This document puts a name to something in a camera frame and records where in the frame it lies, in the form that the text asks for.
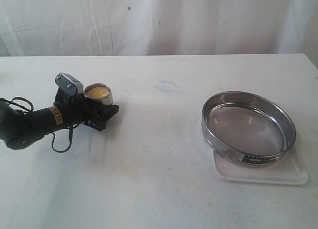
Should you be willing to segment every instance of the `sieve mesh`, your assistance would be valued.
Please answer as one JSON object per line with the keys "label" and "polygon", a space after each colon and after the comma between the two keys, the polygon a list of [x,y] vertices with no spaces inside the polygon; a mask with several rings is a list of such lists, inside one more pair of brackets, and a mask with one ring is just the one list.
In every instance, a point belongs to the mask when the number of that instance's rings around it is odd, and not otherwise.
{"label": "sieve mesh", "polygon": [[252,110],[223,106],[208,116],[208,127],[226,145],[255,155],[276,154],[284,137],[273,121]]}

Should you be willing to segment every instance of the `white tabletop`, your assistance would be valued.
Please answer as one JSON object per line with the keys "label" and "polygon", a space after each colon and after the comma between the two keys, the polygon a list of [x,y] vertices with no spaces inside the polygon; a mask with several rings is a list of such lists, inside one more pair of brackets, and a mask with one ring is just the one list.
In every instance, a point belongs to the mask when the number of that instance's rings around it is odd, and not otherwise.
{"label": "white tabletop", "polygon": [[[119,113],[107,129],[74,130],[21,151],[0,144],[0,228],[313,229],[318,223],[318,70],[302,54],[0,58],[0,97],[36,109],[54,101],[58,72],[107,83]],[[303,186],[236,183],[213,172],[201,135],[212,95],[248,91],[281,106],[310,173]],[[57,147],[68,144],[57,134]]]}

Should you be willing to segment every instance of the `white cloth backdrop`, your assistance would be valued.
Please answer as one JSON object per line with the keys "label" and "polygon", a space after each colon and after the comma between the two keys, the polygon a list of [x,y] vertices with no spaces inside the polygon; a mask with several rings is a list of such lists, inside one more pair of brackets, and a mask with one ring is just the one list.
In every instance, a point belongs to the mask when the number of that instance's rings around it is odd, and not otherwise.
{"label": "white cloth backdrop", "polygon": [[305,53],[318,0],[0,0],[0,56]]}

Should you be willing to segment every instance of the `white plastic tray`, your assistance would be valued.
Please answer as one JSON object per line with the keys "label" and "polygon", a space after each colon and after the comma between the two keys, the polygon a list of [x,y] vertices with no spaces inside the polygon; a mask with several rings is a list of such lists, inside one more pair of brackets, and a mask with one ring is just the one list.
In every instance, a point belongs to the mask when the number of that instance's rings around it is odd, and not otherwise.
{"label": "white plastic tray", "polygon": [[302,165],[294,148],[269,166],[239,165],[220,156],[213,149],[212,161],[215,173],[225,180],[285,185],[302,185],[309,180],[309,173]]}

